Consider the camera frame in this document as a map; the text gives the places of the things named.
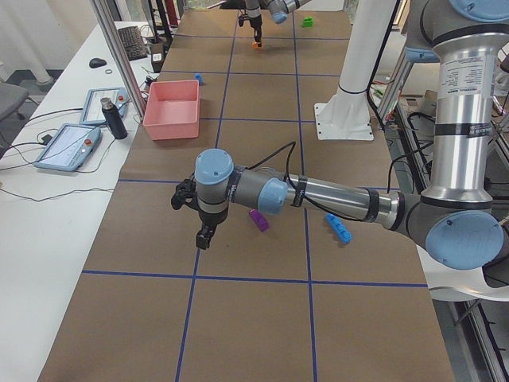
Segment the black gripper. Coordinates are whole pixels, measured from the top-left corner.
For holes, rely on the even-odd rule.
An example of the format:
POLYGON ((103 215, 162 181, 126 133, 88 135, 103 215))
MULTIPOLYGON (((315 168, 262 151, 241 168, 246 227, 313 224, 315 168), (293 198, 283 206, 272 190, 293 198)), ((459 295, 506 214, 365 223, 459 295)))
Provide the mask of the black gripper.
POLYGON ((251 27, 254 30, 254 44, 262 44, 262 16, 261 14, 247 14, 251 27))
POLYGON ((206 212, 202 209, 199 210, 199 218, 202 225, 201 229, 196 234, 196 246, 200 250, 207 250, 210 248, 217 226, 227 219, 227 214, 228 209, 224 209, 217 213, 206 212))

